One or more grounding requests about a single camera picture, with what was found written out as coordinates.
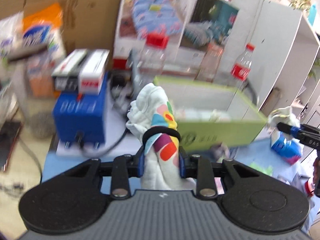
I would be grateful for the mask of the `brown cardboard box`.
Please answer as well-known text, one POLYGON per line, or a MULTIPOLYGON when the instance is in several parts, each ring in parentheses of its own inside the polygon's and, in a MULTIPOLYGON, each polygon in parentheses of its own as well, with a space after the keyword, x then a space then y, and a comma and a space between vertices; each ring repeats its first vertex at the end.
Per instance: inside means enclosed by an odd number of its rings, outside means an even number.
POLYGON ((26 16, 58 2, 63 9, 63 41, 75 49, 113 50, 120 0, 1 0, 1 18, 19 11, 26 16))

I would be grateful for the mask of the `black and white carton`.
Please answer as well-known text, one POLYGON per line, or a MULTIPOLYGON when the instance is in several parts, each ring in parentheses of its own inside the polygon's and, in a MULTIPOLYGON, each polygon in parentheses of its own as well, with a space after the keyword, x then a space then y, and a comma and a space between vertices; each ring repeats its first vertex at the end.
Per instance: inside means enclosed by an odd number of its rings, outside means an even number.
POLYGON ((54 89, 98 95, 110 51, 107 49, 76 49, 52 72, 54 89))

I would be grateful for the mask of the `blue tissue pack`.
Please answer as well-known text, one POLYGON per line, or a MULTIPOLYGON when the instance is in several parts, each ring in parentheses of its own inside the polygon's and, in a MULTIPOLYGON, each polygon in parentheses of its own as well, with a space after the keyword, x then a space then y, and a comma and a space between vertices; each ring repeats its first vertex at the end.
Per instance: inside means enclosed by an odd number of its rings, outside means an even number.
POLYGON ((303 146, 296 139, 288 140, 279 131, 271 133, 271 150, 290 165, 299 161, 303 155, 303 146))

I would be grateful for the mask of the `black smartphone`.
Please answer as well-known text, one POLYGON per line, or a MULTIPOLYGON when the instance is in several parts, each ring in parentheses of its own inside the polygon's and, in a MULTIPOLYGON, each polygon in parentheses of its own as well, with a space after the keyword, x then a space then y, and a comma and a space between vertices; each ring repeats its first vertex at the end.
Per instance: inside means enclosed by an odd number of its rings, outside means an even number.
POLYGON ((20 121, 6 121, 1 128, 1 172, 6 172, 8 169, 10 156, 15 147, 21 128, 22 123, 20 121))

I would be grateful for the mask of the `orange tissue pack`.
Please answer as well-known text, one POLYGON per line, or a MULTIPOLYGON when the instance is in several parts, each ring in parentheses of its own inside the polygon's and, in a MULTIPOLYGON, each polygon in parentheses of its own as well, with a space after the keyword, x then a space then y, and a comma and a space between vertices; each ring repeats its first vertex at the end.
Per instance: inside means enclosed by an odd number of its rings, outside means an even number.
POLYGON ((63 10, 59 3, 53 3, 23 19, 23 46, 39 50, 27 61, 27 77, 36 98, 56 97, 52 72, 66 57, 62 24, 63 10))

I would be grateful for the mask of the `white shelf unit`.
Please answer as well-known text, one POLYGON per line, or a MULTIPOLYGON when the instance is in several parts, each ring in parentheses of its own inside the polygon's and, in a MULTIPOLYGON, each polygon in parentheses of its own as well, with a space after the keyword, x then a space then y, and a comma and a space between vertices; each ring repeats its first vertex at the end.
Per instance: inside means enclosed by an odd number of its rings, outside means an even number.
POLYGON ((319 39, 306 12, 260 0, 249 41, 255 45, 249 82, 265 115, 291 106, 299 115, 314 90, 304 88, 319 51, 319 39))

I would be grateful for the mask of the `green cardboard box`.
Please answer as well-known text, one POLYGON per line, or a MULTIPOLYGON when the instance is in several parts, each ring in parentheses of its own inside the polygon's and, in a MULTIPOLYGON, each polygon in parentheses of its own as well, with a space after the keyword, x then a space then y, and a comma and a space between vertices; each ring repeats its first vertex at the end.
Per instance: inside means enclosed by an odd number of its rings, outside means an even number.
POLYGON ((185 150, 248 145, 267 123, 252 100, 233 87, 168 76, 155 77, 154 84, 169 99, 185 150))

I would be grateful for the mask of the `white colourful sock bundle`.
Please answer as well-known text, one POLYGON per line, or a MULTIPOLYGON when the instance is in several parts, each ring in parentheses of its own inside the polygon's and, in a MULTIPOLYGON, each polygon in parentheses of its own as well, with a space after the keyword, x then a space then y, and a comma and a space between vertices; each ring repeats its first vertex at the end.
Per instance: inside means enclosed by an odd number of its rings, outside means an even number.
POLYGON ((172 107, 162 87, 145 85, 130 104, 126 127, 144 147, 146 190, 195 190, 193 179, 180 176, 180 135, 172 107))

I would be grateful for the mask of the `blue table mat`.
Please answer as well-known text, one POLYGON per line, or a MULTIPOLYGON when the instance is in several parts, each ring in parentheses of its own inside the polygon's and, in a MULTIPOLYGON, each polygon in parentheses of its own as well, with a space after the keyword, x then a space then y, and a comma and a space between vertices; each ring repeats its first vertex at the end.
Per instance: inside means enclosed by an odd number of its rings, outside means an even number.
MULTIPOLYGON (((275 179, 290 182, 290 185, 306 193, 303 183, 307 181, 301 163, 289 165, 270 147, 270 139, 256 140, 253 143, 232 149, 231 158, 214 161, 213 155, 205 151, 177 154, 178 165, 171 171, 183 181, 191 180, 196 196, 202 200, 221 201, 214 178, 219 178, 224 191, 235 184, 235 180, 259 178, 259 182, 248 185, 249 189, 275 187, 275 179)), ((102 159, 85 159, 58 156, 50 151, 44 163, 44 179, 55 176, 66 180, 76 178, 81 185, 86 179, 96 179, 98 187, 111 198, 127 199, 130 187, 142 189, 142 178, 147 175, 144 147, 135 155, 119 155, 102 159)))

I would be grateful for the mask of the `tall clear plastic container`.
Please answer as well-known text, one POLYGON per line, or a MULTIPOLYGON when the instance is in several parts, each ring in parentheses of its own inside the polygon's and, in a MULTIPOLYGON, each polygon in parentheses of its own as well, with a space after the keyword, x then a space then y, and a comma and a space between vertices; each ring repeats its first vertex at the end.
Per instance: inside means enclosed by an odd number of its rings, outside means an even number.
POLYGON ((55 98, 36 98, 31 92, 27 77, 27 61, 39 50, 23 47, 7 55, 8 70, 12 72, 11 84, 17 97, 24 124, 37 139, 45 139, 55 133, 52 110, 55 98))

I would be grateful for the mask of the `red-capped clear plastic jar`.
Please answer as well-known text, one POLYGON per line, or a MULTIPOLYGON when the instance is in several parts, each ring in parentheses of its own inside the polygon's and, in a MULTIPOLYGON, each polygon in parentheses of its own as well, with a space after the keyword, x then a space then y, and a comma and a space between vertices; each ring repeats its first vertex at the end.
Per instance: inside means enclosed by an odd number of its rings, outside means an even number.
POLYGON ((165 34, 149 33, 146 36, 138 67, 142 80, 151 82, 155 76, 162 74, 168 42, 169 37, 165 34))

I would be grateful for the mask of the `red-label cola bottle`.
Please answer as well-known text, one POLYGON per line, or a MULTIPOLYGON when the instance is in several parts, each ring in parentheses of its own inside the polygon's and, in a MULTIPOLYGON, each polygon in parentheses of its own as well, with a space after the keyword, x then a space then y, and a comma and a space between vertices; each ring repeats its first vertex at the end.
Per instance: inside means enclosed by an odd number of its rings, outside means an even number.
POLYGON ((251 43, 246 44, 244 51, 236 58, 231 69, 231 79, 229 84, 242 90, 249 75, 252 65, 252 54, 255 46, 251 43))

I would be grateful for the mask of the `bedding picture package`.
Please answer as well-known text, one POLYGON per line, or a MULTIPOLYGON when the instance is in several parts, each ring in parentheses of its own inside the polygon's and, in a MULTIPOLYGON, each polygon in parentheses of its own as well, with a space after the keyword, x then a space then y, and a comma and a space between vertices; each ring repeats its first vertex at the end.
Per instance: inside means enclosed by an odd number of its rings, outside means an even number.
POLYGON ((121 0, 113 66, 126 67, 131 49, 141 52, 149 33, 169 37, 167 61, 199 66, 208 44, 229 40, 238 8, 231 0, 121 0))

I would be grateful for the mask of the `blue F-400 machine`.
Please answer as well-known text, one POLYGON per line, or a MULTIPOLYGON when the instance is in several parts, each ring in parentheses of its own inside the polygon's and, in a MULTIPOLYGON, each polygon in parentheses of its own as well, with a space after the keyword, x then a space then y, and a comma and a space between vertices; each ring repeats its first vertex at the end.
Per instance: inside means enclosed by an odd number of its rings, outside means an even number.
POLYGON ((53 118, 61 141, 93 145, 106 142, 107 83, 105 75, 98 95, 60 94, 53 108, 53 118))

